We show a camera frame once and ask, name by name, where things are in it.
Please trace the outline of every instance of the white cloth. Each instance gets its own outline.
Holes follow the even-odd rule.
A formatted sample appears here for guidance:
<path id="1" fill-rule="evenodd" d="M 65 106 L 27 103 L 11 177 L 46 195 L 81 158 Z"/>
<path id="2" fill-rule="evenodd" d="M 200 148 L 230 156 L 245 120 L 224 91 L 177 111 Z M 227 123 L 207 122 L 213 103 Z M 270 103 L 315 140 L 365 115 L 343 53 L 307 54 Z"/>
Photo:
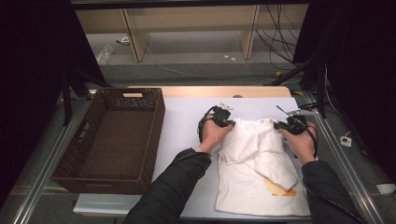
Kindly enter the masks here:
<path id="1" fill-rule="evenodd" d="M 219 152 L 219 195 L 224 212 L 308 216 L 304 187 L 272 119 L 235 119 Z"/>

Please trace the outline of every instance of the person's left hand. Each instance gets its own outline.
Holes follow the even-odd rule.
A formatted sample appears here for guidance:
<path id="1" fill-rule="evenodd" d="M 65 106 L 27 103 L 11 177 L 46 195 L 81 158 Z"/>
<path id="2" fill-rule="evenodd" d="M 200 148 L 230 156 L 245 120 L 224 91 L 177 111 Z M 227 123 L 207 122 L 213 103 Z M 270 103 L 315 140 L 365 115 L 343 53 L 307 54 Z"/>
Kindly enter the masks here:
<path id="1" fill-rule="evenodd" d="M 213 148 L 224 140 L 225 135 L 232 129 L 232 124 L 221 128 L 213 120 L 205 121 L 202 133 L 202 143 L 199 148 L 205 153 L 210 153 Z"/>

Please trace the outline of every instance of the black sleeve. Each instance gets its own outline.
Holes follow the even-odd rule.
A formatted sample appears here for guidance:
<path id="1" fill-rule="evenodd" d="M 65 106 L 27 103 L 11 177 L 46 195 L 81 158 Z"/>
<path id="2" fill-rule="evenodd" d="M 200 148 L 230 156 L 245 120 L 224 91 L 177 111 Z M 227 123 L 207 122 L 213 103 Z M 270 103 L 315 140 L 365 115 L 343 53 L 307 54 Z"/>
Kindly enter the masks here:
<path id="1" fill-rule="evenodd" d="M 313 223 L 360 223 L 357 219 L 363 220 L 327 162 L 311 161 L 302 170 Z"/>
<path id="2" fill-rule="evenodd" d="M 178 153 L 130 210 L 124 224 L 177 223 L 197 181 L 204 176 L 210 162 L 208 154 L 195 152 L 191 148 Z"/>

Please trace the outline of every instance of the wicker basket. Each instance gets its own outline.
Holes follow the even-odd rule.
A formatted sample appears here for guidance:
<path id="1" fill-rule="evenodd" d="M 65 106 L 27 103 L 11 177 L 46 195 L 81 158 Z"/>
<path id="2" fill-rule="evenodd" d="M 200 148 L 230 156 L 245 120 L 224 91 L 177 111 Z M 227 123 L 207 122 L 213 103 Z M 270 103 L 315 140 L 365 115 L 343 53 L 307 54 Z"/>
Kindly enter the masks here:
<path id="1" fill-rule="evenodd" d="M 164 112 L 159 88 L 98 90 L 50 179 L 73 193 L 143 194 Z"/>

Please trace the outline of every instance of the metal frame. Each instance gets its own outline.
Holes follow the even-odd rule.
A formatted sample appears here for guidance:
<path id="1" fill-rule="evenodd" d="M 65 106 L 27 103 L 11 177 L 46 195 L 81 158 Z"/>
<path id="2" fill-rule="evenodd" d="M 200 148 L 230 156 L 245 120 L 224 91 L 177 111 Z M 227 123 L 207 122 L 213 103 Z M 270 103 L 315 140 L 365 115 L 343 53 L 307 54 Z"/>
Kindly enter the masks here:
<path id="1" fill-rule="evenodd" d="M 41 169 L 40 174 L 38 175 L 33 186 L 30 188 L 30 191 L 24 198 L 20 206 L 20 209 L 18 210 L 16 216 L 14 217 L 14 220 L 12 221 L 13 224 L 27 223 L 29 221 L 30 216 L 33 214 L 33 211 L 35 210 L 35 206 L 37 205 L 38 200 L 40 199 L 43 188 L 47 184 L 50 175 L 55 169 L 58 160 L 63 155 L 65 145 L 69 140 L 69 136 L 70 136 L 69 134 L 71 133 L 73 127 L 77 122 L 77 114 L 81 113 L 82 107 L 86 102 L 86 100 L 87 100 L 86 97 L 78 98 L 75 107 L 76 109 L 75 115 L 71 118 L 69 124 L 62 128 L 62 131 L 59 134 L 59 137 L 56 140 L 56 143 L 53 146 L 49 156 L 47 157 L 47 160 L 43 168 Z"/>
<path id="2" fill-rule="evenodd" d="M 311 92 L 305 92 L 304 98 L 309 104 L 316 102 L 315 97 Z M 353 165 L 350 163 L 347 155 L 344 153 L 341 144 L 334 135 L 328 121 L 321 118 L 320 116 L 315 116 L 315 118 L 317 125 L 323 131 L 323 135 L 328 145 L 331 146 L 332 153 L 337 160 L 337 163 L 340 165 L 341 171 L 345 175 L 346 181 L 351 187 L 353 194 L 356 196 L 356 199 L 358 200 L 358 203 L 361 206 L 361 209 L 367 220 L 369 223 L 385 223 L 379 211 L 376 209 L 375 203 L 368 190 L 366 187 L 364 187 L 355 168 L 353 168 Z"/>

